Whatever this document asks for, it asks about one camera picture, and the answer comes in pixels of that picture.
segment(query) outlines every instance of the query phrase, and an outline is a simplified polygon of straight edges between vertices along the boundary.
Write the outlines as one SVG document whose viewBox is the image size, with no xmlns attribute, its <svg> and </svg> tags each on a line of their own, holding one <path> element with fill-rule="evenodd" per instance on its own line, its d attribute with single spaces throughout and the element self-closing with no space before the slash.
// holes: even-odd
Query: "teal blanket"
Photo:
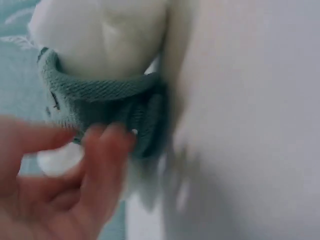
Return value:
<svg viewBox="0 0 320 240">
<path fill-rule="evenodd" d="M 38 0 L 0 0 L 0 114 L 28 121 L 44 119 L 45 95 L 37 72 L 38 50 L 28 37 L 30 21 Z M 39 174 L 34 157 L 22 162 L 23 174 Z M 101 240 L 126 239 L 125 205 L 105 227 Z"/>
</svg>

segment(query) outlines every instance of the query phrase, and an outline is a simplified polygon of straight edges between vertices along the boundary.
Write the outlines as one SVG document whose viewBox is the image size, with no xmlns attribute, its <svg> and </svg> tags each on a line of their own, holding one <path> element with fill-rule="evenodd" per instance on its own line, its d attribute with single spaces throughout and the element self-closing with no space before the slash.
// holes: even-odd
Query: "knitted fabric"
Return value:
<svg viewBox="0 0 320 240">
<path fill-rule="evenodd" d="M 77 78 L 61 71 L 58 55 L 48 48 L 41 50 L 37 64 L 48 99 L 48 120 L 76 128 L 74 142 L 80 143 L 92 124 L 118 122 L 137 133 L 134 159 L 159 154 L 168 119 L 167 87 L 159 73 L 128 79 Z"/>
</svg>

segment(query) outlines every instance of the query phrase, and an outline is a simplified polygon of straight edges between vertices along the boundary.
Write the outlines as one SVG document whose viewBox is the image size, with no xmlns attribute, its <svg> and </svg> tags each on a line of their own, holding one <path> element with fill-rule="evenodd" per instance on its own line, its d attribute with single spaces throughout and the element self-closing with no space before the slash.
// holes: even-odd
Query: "finger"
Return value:
<svg viewBox="0 0 320 240">
<path fill-rule="evenodd" d="M 133 139 L 122 127 L 111 126 L 99 138 L 86 135 L 83 144 L 86 175 L 79 203 L 71 211 L 83 226 L 98 231 L 118 203 Z"/>
<path fill-rule="evenodd" d="M 71 189 L 56 196 L 50 204 L 57 211 L 67 211 L 78 203 L 79 199 L 80 189 Z"/>
<path fill-rule="evenodd" d="M 61 147 L 74 135 L 71 130 L 29 124 L 10 116 L 0 117 L 0 133 L 0 195 L 16 190 L 24 154 Z"/>
<path fill-rule="evenodd" d="M 17 129 L 24 154 L 61 148 L 76 135 L 74 129 L 25 122 L 18 122 Z"/>
<path fill-rule="evenodd" d="M 81 161 L 62 176 L 20 176 L 17 181 L 20 189 L 33 200 L 49 202 L 67 190 L 80 188 L 83 177 L 84 164 Z"/>
</svg>

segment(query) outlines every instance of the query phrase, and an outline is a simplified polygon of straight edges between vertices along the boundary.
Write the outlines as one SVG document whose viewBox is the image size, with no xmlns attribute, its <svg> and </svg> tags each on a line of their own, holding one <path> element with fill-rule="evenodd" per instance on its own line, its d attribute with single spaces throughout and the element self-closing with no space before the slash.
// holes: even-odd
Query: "fingernail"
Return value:
<svg viewBox="0 0 320 240">
<path fill-rule="evenodd" d="M 126 134 L 126 127 L 122 123 L 112 123 L 108 126 L 108 130 L 112 133 Z"/>
</svg>

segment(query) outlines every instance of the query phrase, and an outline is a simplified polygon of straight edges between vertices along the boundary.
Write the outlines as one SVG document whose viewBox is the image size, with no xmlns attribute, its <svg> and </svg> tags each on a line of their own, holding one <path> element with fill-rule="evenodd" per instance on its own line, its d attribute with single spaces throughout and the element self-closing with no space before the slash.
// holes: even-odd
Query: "white surface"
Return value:
<svg viewBox="0 0 320 240">
<path fill-rule="evenodd" d="M 320 239 L 320 1 L 199 0 L 184 55 L 185 5 L 164 68 L 175 156 L 154 208 L 129 201 L 128 239 Z"/>
<path fill-rule="evenodd" d="M 159 52 L 167 0 L 41 0 L 29 31 L 63 71 L 88 79 L 143 74 Z"/>
</svg>

